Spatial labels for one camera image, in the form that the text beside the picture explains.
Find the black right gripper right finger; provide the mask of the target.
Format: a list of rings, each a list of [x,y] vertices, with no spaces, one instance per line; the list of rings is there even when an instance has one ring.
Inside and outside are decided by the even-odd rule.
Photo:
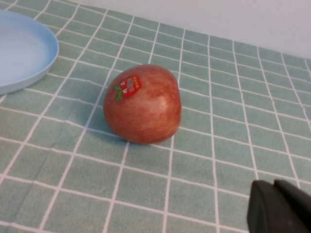
[[[275,180],[274,186],[284,196],[305,226],[311,225],[311,196],[286,180]]]

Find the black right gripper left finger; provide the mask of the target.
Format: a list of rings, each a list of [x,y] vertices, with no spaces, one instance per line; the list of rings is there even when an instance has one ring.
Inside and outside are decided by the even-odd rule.
[[[247,210],[247,226],[251,233],[309,233],[279,190],[264,180],[251,185]]]

